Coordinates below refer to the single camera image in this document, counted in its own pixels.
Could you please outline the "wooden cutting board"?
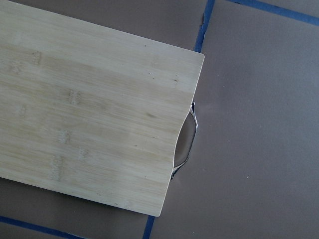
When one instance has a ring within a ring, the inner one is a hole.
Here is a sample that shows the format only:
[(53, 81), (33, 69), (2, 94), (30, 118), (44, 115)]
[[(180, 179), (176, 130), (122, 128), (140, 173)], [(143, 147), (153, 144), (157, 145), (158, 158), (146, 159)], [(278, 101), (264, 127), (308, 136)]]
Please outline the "wooden cutting board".
[(1, 1), (1, 177), (159, 216), (203, 62)]

